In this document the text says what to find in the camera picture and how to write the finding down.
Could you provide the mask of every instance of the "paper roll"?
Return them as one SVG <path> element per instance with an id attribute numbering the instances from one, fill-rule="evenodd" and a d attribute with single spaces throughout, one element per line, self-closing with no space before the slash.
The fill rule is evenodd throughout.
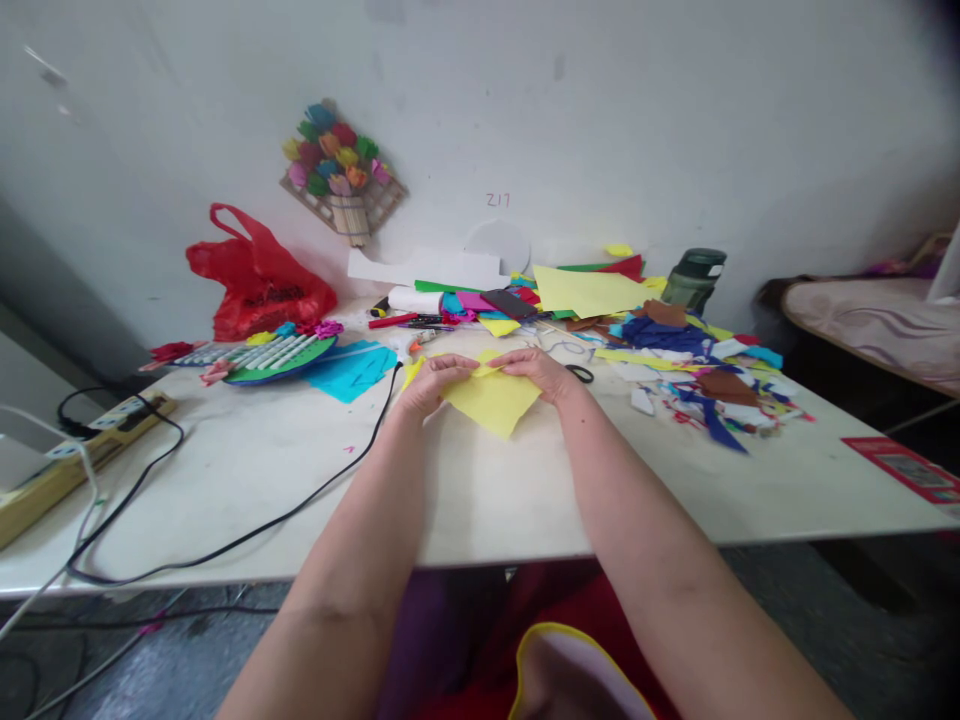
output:
<path id="1" fill-rule="evenodd" d="M 406 285 L 397 285 L 387 296 L 393 310 L 439 315 L 443 293 L 420 293 Z"/>

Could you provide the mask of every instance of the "green bottle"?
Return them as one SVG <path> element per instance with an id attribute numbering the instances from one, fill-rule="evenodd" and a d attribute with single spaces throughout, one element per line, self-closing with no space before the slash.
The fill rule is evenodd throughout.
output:
<path id="1" fill-rule="evenodd" d="M 727 254 L 722 250 L 687 250 L 676 267 L 670 271 L 661 300 L 671 305 L 686 305 L 688 309 L 702 315 L 726 261 Z"/>

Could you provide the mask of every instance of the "written number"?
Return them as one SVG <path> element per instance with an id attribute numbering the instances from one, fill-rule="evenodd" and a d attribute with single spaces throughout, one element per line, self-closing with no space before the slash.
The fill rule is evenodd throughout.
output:
<path id="1" fill-rule="evenodd" d="M 500 205 L 510 207 L 510 193 L 487 193 L 487 205 L 490 207 L 500 207 Z"/>

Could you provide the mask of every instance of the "white cable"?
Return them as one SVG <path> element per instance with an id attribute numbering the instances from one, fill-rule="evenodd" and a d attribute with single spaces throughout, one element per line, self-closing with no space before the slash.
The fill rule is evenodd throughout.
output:
<path id="1" fill-rule="evenodd" d="M 77 539 L 73 546 L 73 549 L 76 550 L 78 547 L 80 547 L 80 543 L 83 542 L 84 531 L 87 528 L 87 523 L 90 520 L 90 516 L 93 515 L 93 511 L 97 506 L 97 502 L 100 500 L 100 486 L 97 483 L 97 474 L 93 471 L 93 463 L 90 461 L 90 453 L 87 452 L 86 445 L 84 445 L 82 441 L 74 437 L 71 437 L 70 435 L 67 435 L 65 432 L 63 432 L 62 430 L 58 430 L 52 425 L 48 425 L 43 420 L 40 420 L 39 418 L 34 417 L 30 413 L 25 412 L 20 408 L 11 407 L 10 405 L 0 405 L 0 410 L 6 410 L 7 412 L 13 413 L 14 415 L 19 415 L 20 417 L 29 420 L 35 425 L 39 425 L 45 430 L 52 432 L 54 435 L 59 435 L 65 441 L 75 445 L 77 450 L 80 451 L 80 457 L 83 462 L 83 469 L 87 473 L 87 479 L 90 481 L 91 497 L 90 497 L 90 505 L 87 507 L 87 511 L 83 515 L 83 521 L 80 523 L 80 527 L 77 530 Z M 56 574 L 53 577 L 51 577 L 49 580 L 47 580 L 40 587 L 39 590 L 37 590 L 33 595 L 31 595 L 30 597 L 28 597 L 26 600 L 23 601 L 20 607 L 17 608 L 17 611 L 10 617 L 9 620 L 7 620 L 7 622 L 3 624 L 3 627 L 0 628 L 0 642 L 3 642 L 3 639 L 10 633 L 10 630 L 13 629 L 13 626 L 20 621 L 20 618 L 22 618 L 24 614 L 27 612 L 27 610 L 29 610 L 30 607 L 33 605 L 33 603 L 36 602 L 37 598 L 43 595 L 43 593 L 46 592 L 47 588 L 49 588 L 57 580 L 59 580 L 60 576 L 63 575 L 66 571 L 67 571 L 67 567 L 66 567 L 66 564 L 64 564 L 64 566 L 59 570 L 57 570 Z"/>
<path id="2" fill-rule="evenodd" d="M 172 599 L 170 602 L 168 602 L 168 603 L 163 607 L 163 609 L 160 610 L 159 613 L 157 613 L 157 622 L 163 622 L 162 614 L 165 613 L 165 612 L 166 612 L 167 610 L 169 610 L 170 608 L 172 608 L 172 607 L 173 607 L 173 604 L 174 604 L 177 600 L 179 600 L 181 597 L 183 597 L 183 594 L 184 594 L 185 592 L 186 592 L 186 589 L 181 590 L 179 593 L 177 593 L 176 595 L 174 595 L 174 596 L 173 596 L 173 599 Z M 47 712 L 47 711 L 49 711 L 49 710 L 52 710 L 53 708 L 55 708 L 55 707 L 56 707 L 57 705 L 59 705 L 60 703 L 64 702 L 65 700 L 67 700 L 68 698 L 70 698 L 72 695 L 74 695 L 74 694 L 76 694 L 77 692 L 79 692 L 81 689 L 83 689 L 84 687 L 86 687 L 87 685 L 89 685 L 91 682 L 93 682 L 93 680 L 95 680 L 95 679 L 98 678 L 100 675 L 102 675 L 103 672 L 104 672 L 107 668 L 109 668 L 111 665 L 113 665 L 113 663 L 115 663 L 117 660 L 119 660 L 120 657 L 121 657 L 125 652 L 127 652 L 127 651 L 130 650 L 134 645 L 136 645 L 138 642 L 140 642 L 140 640 L 142 640 L 142 639 L 143 639 L 143 636 L 146 635 L 146 634 L 147 634 L 147 633 L 145 633 L 142 628 L 141 628 L 140 630 L 138 630 L 136 635 L 134 635 L 134 636 L 133 636 L 132 638 L 130 638 L 127 642 L 125 642 L 122 646 L 120 646 L 120 649 L 117 650 L 113 655 L 111 655 L 110 657 L 108 657 L 106 660 L 104 660 L 103 663 L 101 663 L 101 664 L 97 667 L 96 670 L 92 671 L 89 675 L 87 675 L 86 677 L 84 677 L 82 680 L 80 680 L 80 681 L 77 682 L 76 684 L 74 684 L 74 685 L 72 685 L 71 687 L 69 687 L 69 688 L 67 688 L 66 690 L 64 690 L 61 694 L 57 695 L 57 697 L 55 697 L 53 700 L 51 700 L 50 702 L 46 703 L 46 704 L 45 704 L 43 707 L 41 707 L 39 710 L 35 710 L 32 714 L 28 715 L 28 716 L 25 717 L 23 720 L 36 720 L 36 718 L 39 718 L 39 717 L 40 717 L 41 715 L 43 715 L 45 712 Z"/>

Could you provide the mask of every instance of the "hand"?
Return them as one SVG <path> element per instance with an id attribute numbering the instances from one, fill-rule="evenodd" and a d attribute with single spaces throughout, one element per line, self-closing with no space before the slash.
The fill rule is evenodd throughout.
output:
<path id="1" fill-rule="evenodd" d="M 487 364 L 490 367 L 502 367 L 507 375 L 527 376 L 543 390 L 540 398 L 552 405 L 556 405 L 580 384 L 572 372 L 540 348 L 514 350 Z"/>
<path id="2" fill-rule="evenodd" d="M 478 367 L 480 363 L 476 360 L 455 353 L 427 358 L 417 377 L 403 391 L 397 405 L 426 418 L 443 402 L 441 390 L 450 383 L 466 380 L 470 372 Z"/>

